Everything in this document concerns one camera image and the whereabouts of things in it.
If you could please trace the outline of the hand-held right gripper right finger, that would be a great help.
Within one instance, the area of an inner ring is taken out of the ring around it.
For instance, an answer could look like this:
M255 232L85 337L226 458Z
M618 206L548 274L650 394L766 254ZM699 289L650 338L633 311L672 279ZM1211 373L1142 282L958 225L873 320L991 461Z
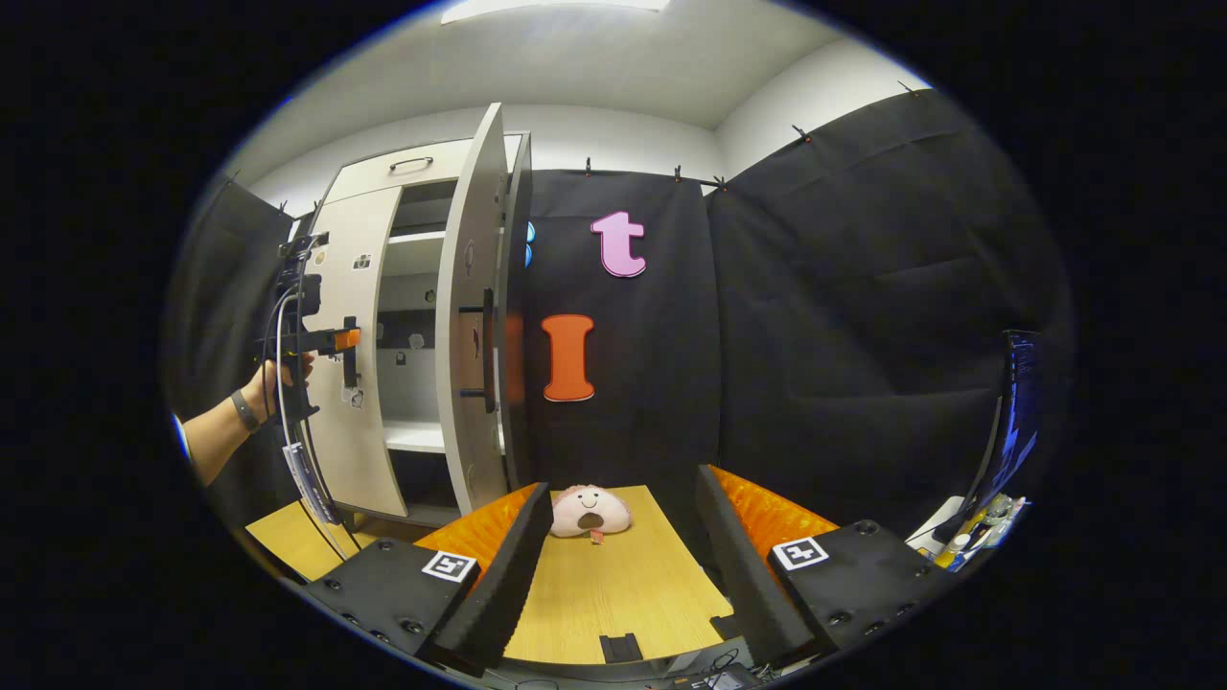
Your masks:
M694 502L760 664L844 654L955 588L955 572L877 521L837 527L717 467L698 468Z

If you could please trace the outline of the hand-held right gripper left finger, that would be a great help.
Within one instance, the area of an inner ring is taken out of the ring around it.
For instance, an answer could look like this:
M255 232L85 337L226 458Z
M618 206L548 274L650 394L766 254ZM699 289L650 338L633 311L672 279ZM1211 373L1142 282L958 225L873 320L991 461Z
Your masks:
M302 597L394 654L479 676L517 632L552 521L534 483L417 541L377 538Z

